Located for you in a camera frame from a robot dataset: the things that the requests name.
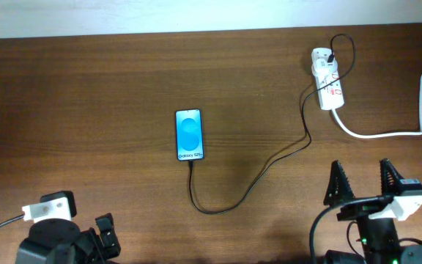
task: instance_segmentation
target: blue phone screen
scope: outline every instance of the blue phone screen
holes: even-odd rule
[[[204,158],[201,113],[198,109],[175,113],[177,122],[177,157],[179,161]]]

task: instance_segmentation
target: brown wooden surface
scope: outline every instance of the brown wooden surface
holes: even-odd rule
[[[202,111],[199,202],[231,205],[271,156],[307,141],[299,142],[298,109],[314,89],[311,50],[339,32],[358,48],[342,81],[340,118],[358,133],[417,129],[422,24],[0,40],[0,221],[67,189],[82,230],[113,213],[119,263],[306,256],[330,163],[342,162],[357,197],[377,195],[382,158],[422,181],[422,136],[352,138],[313,97],[306,109],[312,145],[275,165],[240,208],[205,216],[191,206],[188,166],[176,158],[174,112]],[[336,49],[343,72],[350,45],[337,40]],[[30,226],[0,230],[0,263],[14,262]],[[334,213],[324,218],[316,252],[348,252],[346,226]],[[422,239],[422,208],[397,229]]]

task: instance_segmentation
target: phone screen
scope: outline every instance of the phone screen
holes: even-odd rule
[[[177,125],[177,158],[192,161],[204,158],[201,112],[198,109],[175,113]]]

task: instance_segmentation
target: wooden table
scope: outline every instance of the wooden table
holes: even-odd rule
[[[313,97],[306,107],[312,145],[276,164],[238,209],[205,216],[191,206],[188,166],[176,158],[174,112],[202,112],[200,204],[232,205],[265,163],[307,142],[299,107],[314,89],[311,50],[339,32],[352,35],[358,50],[342,81],[346,104],[338,114],[346,126],[418,129],[422,24],[0,40],[0,221],[43,194],[72,190],[81,230],[113,214],[119,263],[308,256],[330,163],[341,161],[357,197],[378,195],[382,158],[422,181],[422,136],[355,139]],[[351,46],[340,39],[336,50],[344,72]],[[0,263],[14,262],[30,226],[0,230]],[[346,226],[326,216],[317,254],[349,252]],[[422,239],[422,207],[396,226],[400,238]]]

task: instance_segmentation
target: white wall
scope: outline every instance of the white wall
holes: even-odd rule
[[[422,22],[422,0],[0,0],[0,37]]]

